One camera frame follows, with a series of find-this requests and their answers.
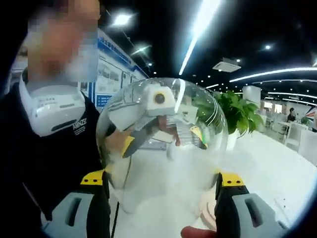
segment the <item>display board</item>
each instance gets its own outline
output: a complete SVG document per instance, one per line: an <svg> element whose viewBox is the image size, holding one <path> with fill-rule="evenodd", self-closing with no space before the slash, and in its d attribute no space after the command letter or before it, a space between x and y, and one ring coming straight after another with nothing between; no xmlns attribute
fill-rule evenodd
<svg viewBox="0 0 317 238"><path fill-rule="evenodd" d="M98 30L98 78L88 84L88 97L97 108L104 107L121 88L148 76L103 31Z"/></svg>

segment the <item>poster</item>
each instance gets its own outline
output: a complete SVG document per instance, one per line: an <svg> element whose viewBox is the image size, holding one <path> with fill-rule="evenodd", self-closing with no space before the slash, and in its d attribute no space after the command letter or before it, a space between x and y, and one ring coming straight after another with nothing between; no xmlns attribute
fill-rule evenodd
<svg viewBox="0 0 317 238"><path fill-rule="evenodd" d="M96 107L104 107L109 99L111 98L111 95L97 95L96 96Z"/></svg>
<svg viewBox="0 0 317 238"><path fill-rule="evenodd" d="M122 70L106 62L100 57L98 63L98 79L96 81L96 93L113 95L121 88Z"/></svg>

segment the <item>ceiling vent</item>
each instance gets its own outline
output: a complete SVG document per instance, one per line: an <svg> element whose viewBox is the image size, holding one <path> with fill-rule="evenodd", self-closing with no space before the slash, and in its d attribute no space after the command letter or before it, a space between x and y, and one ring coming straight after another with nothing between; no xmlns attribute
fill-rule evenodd
<svg viewBox="0 0 317 238"><path fill-rule="evenodd" d="M227 58L222 58L222 61L217 63L213 67L213 69L231 73L238 69L241 69L241 66L239 66L236 61Z"/></svg>

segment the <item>hand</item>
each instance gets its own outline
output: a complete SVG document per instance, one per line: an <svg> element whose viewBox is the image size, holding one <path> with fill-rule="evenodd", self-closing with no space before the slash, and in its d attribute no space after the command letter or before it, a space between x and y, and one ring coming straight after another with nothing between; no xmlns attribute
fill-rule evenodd
<svg viewBox="0 0 317 238"><path fill-rule="evenodd" d="M216 232L214 231L193 227L185 227L180 234L182 238L216 238Z"/></svg>

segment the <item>window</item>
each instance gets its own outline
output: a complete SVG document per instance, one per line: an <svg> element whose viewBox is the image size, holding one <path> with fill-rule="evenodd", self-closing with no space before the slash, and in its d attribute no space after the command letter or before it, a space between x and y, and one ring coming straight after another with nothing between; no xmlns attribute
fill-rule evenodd
<svg viewBox="0 0 317 238"><path fill-rule="evenodd" d="M282 105L281 104L275 104L275 113L282 113Z"/></svg>
<svg viewBox="0 0 317 238"><path fill-rule="evenodd" d="M264 107L265 108L272 108L273 104L272 103L268 103L268 102L264 102Z"/></svg>

